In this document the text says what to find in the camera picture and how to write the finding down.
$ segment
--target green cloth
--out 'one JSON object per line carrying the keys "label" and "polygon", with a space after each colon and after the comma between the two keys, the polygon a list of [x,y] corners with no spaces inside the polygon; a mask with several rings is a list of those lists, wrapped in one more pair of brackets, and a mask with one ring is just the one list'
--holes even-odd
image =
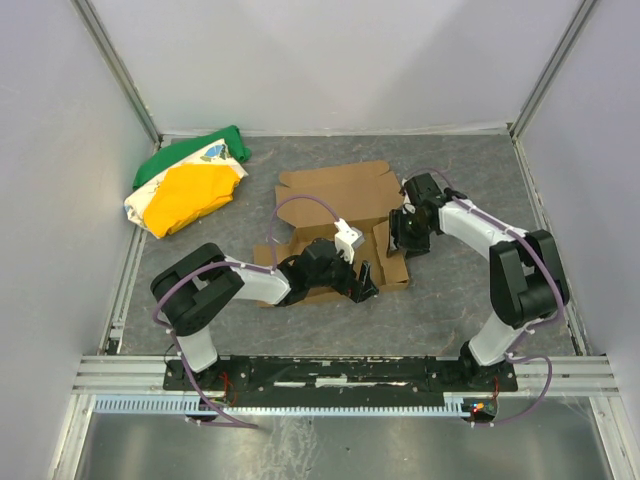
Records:
{"label": "green cloth", "polygon": [[168,147],[161,148],[158,153],[140,165],[138,173],[136,173],[136,178],[133,180],[133,189],[137,190],[170,166],[175,165],[193,152],[220,139],[224,139],[229,153],[231,153],[231,156],[239,163],[244,163],[251,157],[251,150],[242,143],[240,130],[238,130],[238,127],[235,125],[231,125],[209,135],[191,138],[184,142],[174,143]]}

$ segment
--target gray mat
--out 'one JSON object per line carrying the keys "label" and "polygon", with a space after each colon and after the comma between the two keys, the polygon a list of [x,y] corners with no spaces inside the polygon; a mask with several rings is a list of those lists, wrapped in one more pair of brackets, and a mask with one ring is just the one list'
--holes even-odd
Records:
{"label": "gray mat", "polygon": [[[252,247],[264,243],[275,206],[274,186],[283,170],[367,160],[386,160],[400,177],[416,166],[445,170],[455,186],[481,208],[505,222],[535,228],[517,160],[506,135],[358,136],[250,138],[249,177],[235,199],[177,234],[151,235],[133,289],[121,353],[158,354],[170,344],[151,321],[153,278],[205,242],[226,254],[252,261]],[[276,238],[290,238],[278,221]],[[214,319],[211,334],[222,354],[274,355],[457,355],[484,324],[489,301],[489,267],[455,238],[435,237],[432,251],[408,262],[408,289],[356,305],[349,300],[288,308],[259,308],[231,302]],[[565,325],[540,330],[523,353],[572,355]]]}

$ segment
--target folded cloth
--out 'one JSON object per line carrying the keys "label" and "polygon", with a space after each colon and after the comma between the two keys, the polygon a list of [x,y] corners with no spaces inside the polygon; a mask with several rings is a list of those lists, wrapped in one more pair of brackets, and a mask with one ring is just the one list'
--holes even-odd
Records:
{"label": "folded cloth", "polygon": [[240,130],[235,125],[231,125],[210,135],[191,138],[189,140],[161,148],[158,150],[158,153],[140,166],[136,173],[136,178],[133,180],[133,189],[137,190],[153,177],[164,172],[170,166],[175,165],[183,158],[217,140],[224,140],[224,143],[227,145],[228,152],[238,162],[244,163],[249,160],[249,157],[251,157],[251,150],[245,147],[244,143],[242,143]]}
{"label": "folded cloth", "polygon": [[124,202],[133,223],[162,238],[229,203],[247,172],[223,140],[210,143],[160,172]]}

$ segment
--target connector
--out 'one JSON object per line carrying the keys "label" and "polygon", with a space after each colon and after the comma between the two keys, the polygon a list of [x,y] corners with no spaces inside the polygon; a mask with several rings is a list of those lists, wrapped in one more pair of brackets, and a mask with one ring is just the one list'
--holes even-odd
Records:
{"label": "connector", "polygon": [[364,235],[357,228],[352,228],[344,220],[340,219],[334,223],[338,229],[334,237],[336,250],[342,252],[342,258],[349,263],[353,263],[356,256],[356,248],[364,243]]}

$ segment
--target cardboard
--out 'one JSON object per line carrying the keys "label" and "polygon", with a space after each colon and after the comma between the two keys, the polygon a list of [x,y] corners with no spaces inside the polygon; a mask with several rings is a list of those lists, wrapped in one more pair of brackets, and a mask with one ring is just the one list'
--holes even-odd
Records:
{"label": "cardboard", "polygon": [[[276,186],[277,203],[293,195],[313,195],[331,205],[349,225],[362,231],[365,242],[356,250],[356,273],[360,271],[362,261],[368,260],[373,281],[381,293],[407,288],[409,273],[403,255],[397,253],[387,257],[389,211],[400,207],[403,200],[400,183],[387,162],[378,160],[282,172],[279,179],[282,185]],[[280,208],[278,217],[295,227],[289,244],[276,246],[278,262],[300,254],[318,237],[333,240],[336,232],[332,215],[312,200],[289,202]],[[256,264],[271,265],[268,245],[254,246],[253,256]],[[299,303],[339,299],[347,298],[328,287],[314,288]]]}

